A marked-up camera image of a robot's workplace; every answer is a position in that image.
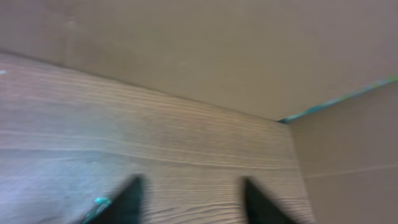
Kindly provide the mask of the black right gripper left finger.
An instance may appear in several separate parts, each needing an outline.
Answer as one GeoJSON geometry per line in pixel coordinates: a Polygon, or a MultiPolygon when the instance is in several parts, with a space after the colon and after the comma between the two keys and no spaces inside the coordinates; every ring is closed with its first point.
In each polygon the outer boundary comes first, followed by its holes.
{"type": "Polygon", "coordinates": [[[144,177],[135,175],[103,208],[93,210],[82,223],[140,224],[144,206],[144,177]]]}

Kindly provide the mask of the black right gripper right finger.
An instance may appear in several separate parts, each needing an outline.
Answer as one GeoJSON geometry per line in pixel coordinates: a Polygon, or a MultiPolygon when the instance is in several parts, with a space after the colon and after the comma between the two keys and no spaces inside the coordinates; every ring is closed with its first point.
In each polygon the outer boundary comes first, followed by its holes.
{"type": "Polygon", "coordinates": [[[263,193],[250,177],[243,177],[242,182],[247,224],[298,224],[263,193]]]}

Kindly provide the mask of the light green tissue pack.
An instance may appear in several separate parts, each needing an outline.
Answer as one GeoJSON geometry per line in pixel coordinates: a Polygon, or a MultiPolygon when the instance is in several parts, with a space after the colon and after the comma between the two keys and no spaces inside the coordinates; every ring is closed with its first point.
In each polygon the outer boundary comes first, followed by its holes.
{"type": "Polygon", "coordinates": [[[94,200],[95,207],[86,214],[81,224],[88,224],[94,218],[96,218],[105,208],[108,208],[112,201],[109,198],[99,197],[94,200]]]}

